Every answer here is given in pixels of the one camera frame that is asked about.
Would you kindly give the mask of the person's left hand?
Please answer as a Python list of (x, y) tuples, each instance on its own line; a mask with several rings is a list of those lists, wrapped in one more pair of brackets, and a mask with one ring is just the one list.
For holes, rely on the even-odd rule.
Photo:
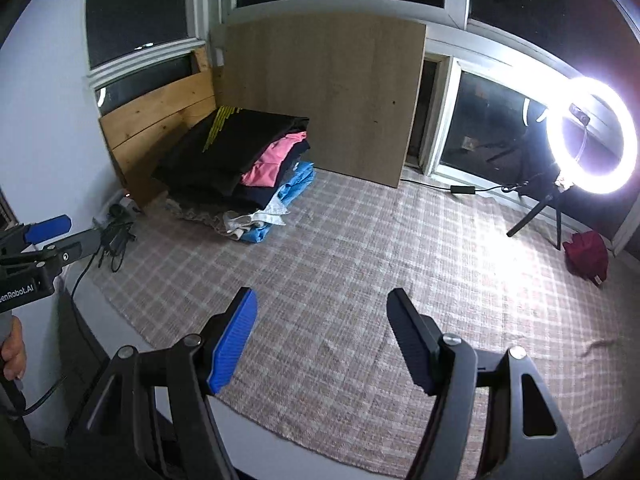
[(27, 356), (23, 338), (23, 326), (19, 318), (11, 316), (11, 331), (1, 347), (6, 380), (22, 379), (26, 372)]

